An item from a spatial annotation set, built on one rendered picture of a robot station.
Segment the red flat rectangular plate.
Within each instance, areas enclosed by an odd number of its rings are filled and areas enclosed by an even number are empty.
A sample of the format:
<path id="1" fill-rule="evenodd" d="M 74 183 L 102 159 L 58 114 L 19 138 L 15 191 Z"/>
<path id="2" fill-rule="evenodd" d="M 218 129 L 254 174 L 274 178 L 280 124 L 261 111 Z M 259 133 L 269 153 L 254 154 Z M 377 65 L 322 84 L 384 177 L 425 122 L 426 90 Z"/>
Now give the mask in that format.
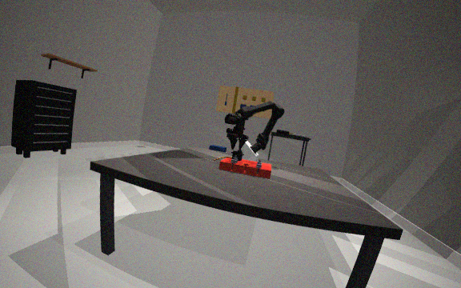
<path id="1" fill-rule="evenodd" d="M 232 158 L 225 158 L 219 163 L 219 170 L 226 170 L 239 174 L 246 174 L 250 176 L 258 176 L 263 178 L 271 177 L 271 165 L 259 162 L 252 162 L 248 160 L 238 161 L 237 156 Z"/>

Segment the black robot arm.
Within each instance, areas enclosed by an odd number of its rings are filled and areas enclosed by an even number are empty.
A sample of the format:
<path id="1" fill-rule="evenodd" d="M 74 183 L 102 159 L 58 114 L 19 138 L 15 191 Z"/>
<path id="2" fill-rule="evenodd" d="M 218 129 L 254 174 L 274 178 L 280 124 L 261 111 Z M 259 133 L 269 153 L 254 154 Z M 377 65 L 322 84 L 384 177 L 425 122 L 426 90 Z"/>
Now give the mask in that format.
<path id="1" fill-rule="evenodd" d="M 269 134 L 276 122 L 278 121 L 278 119 L 280 119 L 283 116 L 285 110 L 280 105 L 268 101 L 257 106 L 242 107 L 239 110 L 237 110 L 235 114 L 229 113 L 225 117 L 225 123 L 227 124 L 245 126 L 245 121 L 248 120 L 248 118 L 251 117 L 253 114 L 257 114 L 259 112 L 269 109 L 272 109 L 271 119 L 268 121 L 265 130 L 262 133 L 259 133 L 259 136 L 256 139 L 256 143 L 253 146 L 251 146 L 251 149 L 255 152 L 255 154 L 259 150 L 265 150 L 267 148 Z M 239 114 L 241 114 L 242 116 L 240 116 Z"/>

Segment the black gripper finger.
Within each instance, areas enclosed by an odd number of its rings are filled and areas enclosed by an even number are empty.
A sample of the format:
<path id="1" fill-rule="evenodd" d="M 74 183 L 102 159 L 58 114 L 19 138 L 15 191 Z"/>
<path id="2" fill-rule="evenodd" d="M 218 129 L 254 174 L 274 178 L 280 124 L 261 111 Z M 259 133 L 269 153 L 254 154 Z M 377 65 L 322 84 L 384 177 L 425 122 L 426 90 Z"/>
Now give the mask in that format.
<path id="1" fill-rule="evenodd" d="M 243 140 L 243 139 L 239 139 L 239 138 L 238 138 L 238 140 L 239 140 L 239 148 L 241 149 L 241 148 L 243 147 L 244 143 L 245 143 L 247 140 Z"/>
<path id="2" fill-rule="evenodd" d="M 235 148 L 235 144 L 238 141 L 238 139 L 229 138 L 229 140 L 231 144 L 231 149 L 233 150 Z"/>

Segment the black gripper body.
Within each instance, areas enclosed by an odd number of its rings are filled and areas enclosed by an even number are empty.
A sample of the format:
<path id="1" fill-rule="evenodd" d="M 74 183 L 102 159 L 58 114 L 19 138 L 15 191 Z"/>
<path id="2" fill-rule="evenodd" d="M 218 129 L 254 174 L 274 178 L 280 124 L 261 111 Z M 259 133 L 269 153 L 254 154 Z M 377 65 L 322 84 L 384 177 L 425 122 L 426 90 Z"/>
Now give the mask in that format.
<path id="1" fill-rule="evenodd" d="M 235 128 L 235 133 L 232 134 L 232 133 L 228 133 L 227 134 L 227 137 L 228 138 L 233 138 L 233 139 L 236 139 L 236 138 L 239 138 L 239 139 L 243 139 L 243 140 L 248 140 L 248 135 L 244 135 L 243 134 L 243 131 L 245 130 L 244 126 L 234 126 Z"/>

